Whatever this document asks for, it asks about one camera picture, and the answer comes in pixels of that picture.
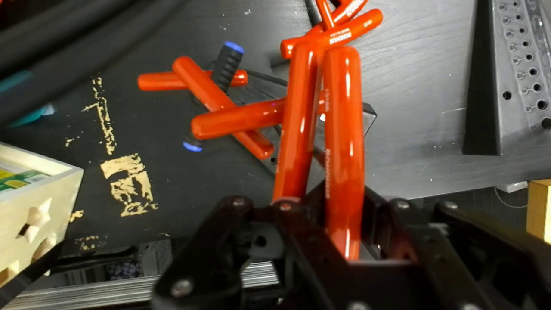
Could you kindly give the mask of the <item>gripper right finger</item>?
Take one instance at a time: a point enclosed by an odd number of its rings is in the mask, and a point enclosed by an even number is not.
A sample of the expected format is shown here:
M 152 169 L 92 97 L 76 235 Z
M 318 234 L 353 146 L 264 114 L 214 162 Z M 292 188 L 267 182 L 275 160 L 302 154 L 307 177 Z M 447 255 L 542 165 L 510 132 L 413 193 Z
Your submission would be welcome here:
M 387 205 L 444 310 L 551 310 L 551 245 L 451 201 L 435 224 L 407 200 Z

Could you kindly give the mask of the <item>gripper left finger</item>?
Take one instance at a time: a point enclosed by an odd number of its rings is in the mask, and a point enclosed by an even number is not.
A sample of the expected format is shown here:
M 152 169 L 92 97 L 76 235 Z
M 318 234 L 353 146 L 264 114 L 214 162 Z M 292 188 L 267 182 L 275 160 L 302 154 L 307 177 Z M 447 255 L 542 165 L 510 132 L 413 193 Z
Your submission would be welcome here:
M 319 224 L 328 210 L 323 196 L 260 208 L 223 198 L 154 285 L 152 310 L 249 310 L 258 299 L 271 310 L 347 310 L 361 302 L 361 287 Z M 244 288 L 242 271 L 256 258 L 273 263 L 275 288 Z

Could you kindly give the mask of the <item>orange handled pliers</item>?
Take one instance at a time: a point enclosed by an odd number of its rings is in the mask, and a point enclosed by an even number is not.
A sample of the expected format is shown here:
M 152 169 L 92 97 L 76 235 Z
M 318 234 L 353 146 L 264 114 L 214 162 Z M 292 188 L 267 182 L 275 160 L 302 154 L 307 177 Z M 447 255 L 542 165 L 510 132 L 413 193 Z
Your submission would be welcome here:
M 290 59 L 295 46 L 303 41 L 315 42 L 324 49 L 345 45 L 373 30 L 383 21 L 383 12 L 379 9 L 360 14 L 360 10 L 366 6 L 368 0 L 340 1 L 332 11 L 335 22 L 333 29 L 324 30 L 319 22 L 301 37 L 284 39 L 280 45 L 281 56 L 284 59 Z
M 273 201 L 303 199 L 319 100 L 325 107 L 325 231 L 341 255 L 359 258 L 365 194 L 362 71 L 358 51 L 298 43 L 282 121 Z

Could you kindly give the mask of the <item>black tool with blue ends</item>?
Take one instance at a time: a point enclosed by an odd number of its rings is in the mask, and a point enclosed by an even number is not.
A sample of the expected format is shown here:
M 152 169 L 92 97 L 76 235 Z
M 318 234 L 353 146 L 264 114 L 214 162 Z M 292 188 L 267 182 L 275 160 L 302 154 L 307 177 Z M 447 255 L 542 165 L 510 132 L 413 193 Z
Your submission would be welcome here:
M 210 64 L 209 69 L 212 71 L 210 78 L 224 94 L 227 94 L 232 84 L 244 52 L 244 48 L 240 45 L 227 41 L 220 50 L 218 58 Z M 183 147 L 192 152 L 203 150 L 202 142 L 193 137 L 191 131 L 186 134 Z

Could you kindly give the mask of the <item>teal object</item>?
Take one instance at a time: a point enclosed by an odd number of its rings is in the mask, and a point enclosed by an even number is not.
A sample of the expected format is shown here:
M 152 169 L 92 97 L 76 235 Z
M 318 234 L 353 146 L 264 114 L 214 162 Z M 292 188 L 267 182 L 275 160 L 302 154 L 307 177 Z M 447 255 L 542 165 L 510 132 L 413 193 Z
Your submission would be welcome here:
M 44 76 L 29 70 L 0 79 L 0 126 L 36 120 L 55 86 Z

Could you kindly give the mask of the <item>wooden block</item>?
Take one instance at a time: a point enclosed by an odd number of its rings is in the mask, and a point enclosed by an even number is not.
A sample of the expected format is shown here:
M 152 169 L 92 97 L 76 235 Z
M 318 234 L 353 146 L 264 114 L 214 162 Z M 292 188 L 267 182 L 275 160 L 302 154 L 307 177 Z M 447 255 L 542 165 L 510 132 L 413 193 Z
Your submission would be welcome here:
M 526 231 L 551 245 L 551 179 L 529 182 Z

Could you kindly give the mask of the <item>white adapter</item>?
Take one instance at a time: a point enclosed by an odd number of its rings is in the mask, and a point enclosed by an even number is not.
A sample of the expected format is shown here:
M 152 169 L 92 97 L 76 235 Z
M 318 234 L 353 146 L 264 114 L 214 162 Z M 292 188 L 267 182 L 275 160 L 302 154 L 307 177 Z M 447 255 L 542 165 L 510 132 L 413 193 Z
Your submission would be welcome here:
M 529 186 L 529 183 L 527 181 L 520 181 L 517 183 L 499 184 L 499 185 L 496 185 L 495 188 L 496 190 L 510 194 L 510 193 L 517 192 L 519 190 L 526 189 L 528 188 L 528 186 Z

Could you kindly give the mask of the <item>grey perforated metal plate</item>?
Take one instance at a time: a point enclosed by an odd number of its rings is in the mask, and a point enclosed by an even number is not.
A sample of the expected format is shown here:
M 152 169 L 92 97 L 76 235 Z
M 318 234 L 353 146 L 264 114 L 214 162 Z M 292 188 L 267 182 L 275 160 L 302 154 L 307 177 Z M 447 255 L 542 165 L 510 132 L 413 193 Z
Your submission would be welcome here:
M 462 153 L 551 148 L 551 0 L 476 0 Z

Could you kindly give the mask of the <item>wooden shape sorter box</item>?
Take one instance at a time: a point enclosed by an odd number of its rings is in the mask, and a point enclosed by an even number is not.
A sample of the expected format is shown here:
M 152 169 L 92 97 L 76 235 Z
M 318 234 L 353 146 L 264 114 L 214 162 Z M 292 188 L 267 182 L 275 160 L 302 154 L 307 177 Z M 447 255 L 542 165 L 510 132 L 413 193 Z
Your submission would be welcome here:
M 84 170 L 0 143 L 0 288 L 63 241 Z

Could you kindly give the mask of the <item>aluminium rail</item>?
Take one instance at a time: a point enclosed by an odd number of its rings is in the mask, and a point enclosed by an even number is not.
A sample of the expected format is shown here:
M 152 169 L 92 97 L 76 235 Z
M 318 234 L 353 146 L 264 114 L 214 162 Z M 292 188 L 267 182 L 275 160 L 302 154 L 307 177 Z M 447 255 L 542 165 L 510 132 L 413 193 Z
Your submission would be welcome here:
M 159 276 L 24 291 L 0 310 L 77 310 L 148 302 Z

